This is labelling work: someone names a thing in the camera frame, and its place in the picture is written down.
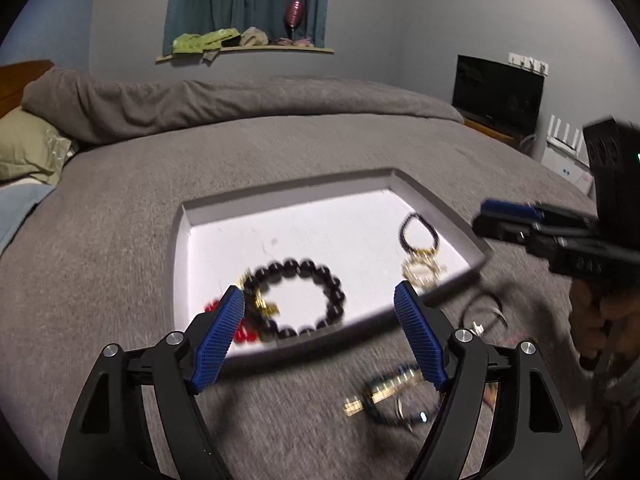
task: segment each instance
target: blue blanket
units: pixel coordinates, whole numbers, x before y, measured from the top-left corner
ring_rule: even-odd
[[[47,184],[18,184],[0,189],[0,256],[31,210],[53,189]]]

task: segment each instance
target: television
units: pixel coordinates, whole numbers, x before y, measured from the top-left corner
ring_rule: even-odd
[[[510,136],[536,132],[545,78],[518,67],[458,56],[452,104],[465,117]]]

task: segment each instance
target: green pillow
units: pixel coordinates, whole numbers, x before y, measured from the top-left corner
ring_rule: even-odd
[[[70,147],[53,124],[18,106],[0,119],[0,182],[32,176],[55,186]]]

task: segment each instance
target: bracelet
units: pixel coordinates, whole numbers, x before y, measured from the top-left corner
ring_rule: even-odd
[[[428,249],[418,249],[412,247],[404,237],[404,232],[406,231],[407,226],[414,218],[417,218],[420,223],[427,228],[427,231],[430,232],[431,237],[433,238],[433,245]],[[427,222],[424,216],[422,216],[420,213],[411,213],[407,218],[404,219],[404,222],[402,222],[402,225],[400,226],[399,239],[400,246],[404,249],[405,253],[409,254],[424,254],[433,256],[436,252],[438,252],[438,248],[440,247],[440,237],[438,236],[436,229],[434,229],[434,227],[429,222]]]
[[[204,311],[212,312],[213,310],[216,310],[219,305],[220,305],[220,300],[216,298],[215,300],[211,301],[210,303],[207,303],[204,306]],[[238,328],[236,329],[236,332],[234,333],[234,343],[236,344],[255,343],[256,341],[258,341],[258,334],[251,329],[251,327],[247,323],[246,318],[243,317],[240,320],[240,325],[238,326]]]
[[[362,409],[367,414],[369,418],[371,418],[376,424],[380,424],[382,426],[392,426],[392,427],[404,427],[409,431],[412,430],[412,427],[415,424],[425,424],[429,421],[429,415],[427,411],[421,411],[417,413],[417,415],[408,415],[405,416],[402,413],[402,403],[400,401],[400,397],[396,397],[396,416],[395,418],[391,418],[389,416],[383,415],[382,412],[376,406],[376,403],[380,400],[393,395],[395,393],[399,393],[402,389],[409,386],[414,381],[414,374],[420,372],[420,368],[417,365],[402,365],[398,367],[398,373],[396,375],[382,375],[379,377],[375,377],[364,386],[363,395],[362,395]],[[418,381],[422,380],[422,375],[419,376]],[[386,394],[384,390],[389,389],[389,384],[397,386],[393,389],[391,394]]]
[[[283,278],[291,279],[312,278],[322,288],[328,298],[326,317],[315,326],[304,327],[298,331],[291,327],[279,327],[272,317],[278,313],[278,308],[273,303],[266,303],[262,294],[269,288],[268,283],[279,283]],[[297,335],[304,335],[320,330],[339,322],[344,315],[345,295],[340,288],[340,280],[331,274],[327,266],[316,266],[312,260],[306,259],[298,263],[293,258],[284,262],[271,262],[267,267],[255,269],[253,274],[244,278],[244,305],[245,314],[250,324],[258,330],[261,339],[277,337],[287,339]]]
[[[433,237],[433,245],[430,248],[415,248],[406,241],[404,232],[409,222],[414,218],[417,218],[430,232],[431,237]],[[440,237],[436,229],[425,220],[424,216],[414,212],[407,216],[402,222],[398,238],[400,240],[400,246],[408,254],[408,258],[404,261],[404,264],[402,264],[402,275],[404,278],[418,288],[434,287],[438,283],[442,271],[446,270],[445,267],[437,263],[434,257],[440,247]]]
[[[478,300],[481,300],[482,298],[489,298],[495,303],[495,306],[489,309],[489,311],[495,315],[495,319],[487,327],[478,325],[474,321],[473,328],[470,328],[469,330],[471,330],[471,332],[476,334],[478,337],[482,337],[483,334],[491,332],[491,330],[493,330],[498,325],[498,323],[501,323],[504,328],[508,330],[509,324],[507,323],[507,319],[504,317],[504,307],[502,305],[502,300],[494,292],[485,289],[480,290],[480,292],[478,292],[478,294],[471,298],[471,300],[462,309],[462,314],[460,314],[460,319],[458,321],[458,327],[466,328],[466,316],[468,315],[469,311],[476,306],[476,302]]]

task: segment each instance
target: wooden headboard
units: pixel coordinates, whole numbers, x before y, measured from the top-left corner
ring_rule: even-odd
[[[19,106],[27,83],[35,81],[52,66],[49,59],[0,66],[0,117]]]

